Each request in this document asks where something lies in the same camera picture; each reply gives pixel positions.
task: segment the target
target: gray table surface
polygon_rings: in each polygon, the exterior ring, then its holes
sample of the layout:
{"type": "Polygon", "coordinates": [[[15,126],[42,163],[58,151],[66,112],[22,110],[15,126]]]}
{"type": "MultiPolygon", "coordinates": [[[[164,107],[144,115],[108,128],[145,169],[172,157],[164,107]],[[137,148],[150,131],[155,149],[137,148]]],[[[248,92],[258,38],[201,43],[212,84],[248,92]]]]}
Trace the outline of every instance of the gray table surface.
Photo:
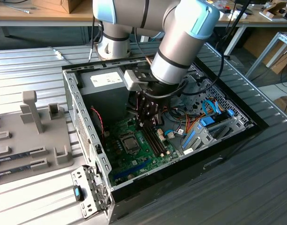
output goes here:
{"type": "MultiPolygon", "coordinates": [[[[154,53],[159,43],[142,43],[154,53]]],[[[139,54],[136,45],[132,52],[139,54]]],[[[89,48],[56,48],[72,63],[87,62],[89,48]]],[[[198,57],[215,73],[220,58],[205,45],[198,57]]],[[[49,48],[0,51],[0,113],[18,112],[21,91],[37,91],[37,107],[67,109],[61,66],[49,48]]],[[[287,117],[227,62],[221,79],[270,127],[226,163],[192,180],[116,224],[287,224],[287,117]]],[[[70,172],[84,164],[66,114],[74,165],[0,185],[0,223],[107,224],[104,214],[82,219],[70,172]]]]}

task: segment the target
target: desk leg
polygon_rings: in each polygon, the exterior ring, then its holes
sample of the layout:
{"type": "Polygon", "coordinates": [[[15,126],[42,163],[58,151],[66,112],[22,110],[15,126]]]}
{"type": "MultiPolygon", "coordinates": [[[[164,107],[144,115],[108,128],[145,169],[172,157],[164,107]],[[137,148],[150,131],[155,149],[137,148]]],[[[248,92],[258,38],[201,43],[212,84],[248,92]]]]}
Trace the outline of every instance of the desk leg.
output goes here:
{"type": "Polygon", "coordinates": [[[284,52],[285,48],[287,47],[287,44],[283,44],[282,47],[276,52],[276,54],[269,60],[269,62],[266,64],[266,67],[269,68],[276,62],[277,59],[280,58],[280,55],[284,52]]]}
{"type": "Polygon", "coordinates": [[[264,51],[260,54],[258,59],[254,62],[254,64],[252,64],[249,71],[247,71],[245,75],[246,78],[249,77],[252,74],[252,72],[254,72],[254,70],[258,67],[258,65],[262,62],[262,60],[266,57],[266,55],[273,49],[275,44],[278,42],[279,37],[280,33],[278,32],[271,40],[271,42],[267,45],[267,47],[264,49],[264,51]]]}
{"type": "Polygon", "coordinates": [[[9,34],[9,31],[8,31],[8,28],[7,28],[7,27],[1,27],[1,28],[2,28],[2,31],[3,31],[4,37],[8,38],[8,37],[11,36],[11,35],[9,34]]]}
{"type": "Polygon", "coordinates": [[[227,49],[224,52],[224,55],[230,55],[233,49],[235,48],[236,44],[238,43],[239,39],[241,38],[242,34],[244,33],[246,27],[242,26],[239,27],[238,30],[236,31],[236,34],[234,35],[233,39],[229,43],[227,49]]]}

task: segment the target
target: robotic arm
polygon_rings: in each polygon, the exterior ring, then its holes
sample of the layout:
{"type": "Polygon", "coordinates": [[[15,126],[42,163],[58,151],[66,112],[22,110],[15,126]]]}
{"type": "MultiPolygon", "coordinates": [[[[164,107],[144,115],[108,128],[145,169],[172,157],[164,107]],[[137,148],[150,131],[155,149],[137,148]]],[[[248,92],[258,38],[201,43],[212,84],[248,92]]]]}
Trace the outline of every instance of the robotic arm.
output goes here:
{"type": "Polygon", "coordinates": [[[180,83],[211,36],[218,9],[203,0],[93,0],[93,9],[95,18],[104,22],[97,51],[105,59],[127,57],[134,31],[150,37],[165,32],[150,71],[125,74],[128,89],[137,91],[138,124],[161,124],[160,106],[186,85],[180,83]]]}

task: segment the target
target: wooden desk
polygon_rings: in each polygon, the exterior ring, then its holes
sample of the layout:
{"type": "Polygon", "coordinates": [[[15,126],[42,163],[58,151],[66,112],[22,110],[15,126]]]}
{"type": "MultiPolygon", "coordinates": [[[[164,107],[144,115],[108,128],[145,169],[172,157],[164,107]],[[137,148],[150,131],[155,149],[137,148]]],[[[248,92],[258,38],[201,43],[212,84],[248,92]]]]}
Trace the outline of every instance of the wooden desk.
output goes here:
{"type": "MultiPolygon", "coordinates": [[[[31,7],[31,1],[17,4],[31,7]]],[[[0,26],[91,26],[92,0],[84,0],[71,14],[37,7],[27,14],[0,3],[0,26]]]]}
{"type": "MultiPolygon", "coordinates": [[[[229,2],[228,6],[233,9],[234,3],[229,2]]],[[[238,30],[236,31],[234,37],[232,38],[231,42],[229,43],[228,47],[226,48],[224,54],[230,55],[233,51],[234,47],[238,43],[239,39],[241,38],[242,34],[244,33],[245,29],[248,27],[287,27],[287,22],[272,22],[262,15],[259,14],[259,12],[262,12],[260,7],[255,6],[253,9],[253,15],[247,15],[246,19],[241,19],[239,23],[237,24],[238,30]]],[[[217,27],[225,27],[228,25],[229,14],[223,15],[222,18],[220,18],[219,22],[217,23],[217,27]]]]}
{"type": "MultiPolygon", "coordinates": [[[[30,1],[19,4],[20,7],[30,7],[30,1]]],[[[233,9],[233,2],[228,6],[233,9]]],[[[71,14],[65,14],[46,8],[37,7],[37,10],[30,10],[31,14],[20,12],[0,3],[0,26],[91,26],[92,25],[92,0],[84,0],[71,14]]],[[[225,55],[230,55],[240,37],[247,27],[287,27],[287,22],[271,22],[259,14],[260,9],[253,9],[254,14],[241,19],[225,55]]],[[[224,15],[216,24],[217,27],[228,25],[228,14],[224,15]]]]}

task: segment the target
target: motherboard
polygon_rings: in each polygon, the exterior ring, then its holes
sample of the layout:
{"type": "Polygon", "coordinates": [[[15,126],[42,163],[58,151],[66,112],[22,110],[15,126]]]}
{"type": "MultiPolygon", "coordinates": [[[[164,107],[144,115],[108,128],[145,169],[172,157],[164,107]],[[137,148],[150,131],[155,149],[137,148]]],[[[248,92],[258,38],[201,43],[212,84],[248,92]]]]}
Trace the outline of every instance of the motherboard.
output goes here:
{"type": "Polygon", "coordinates": [[[158,127],[137,129],[128,117],[105,132],[105,149],[111,163],[109,174],[115,186],[178,158],[179,154],[158,127]]]}

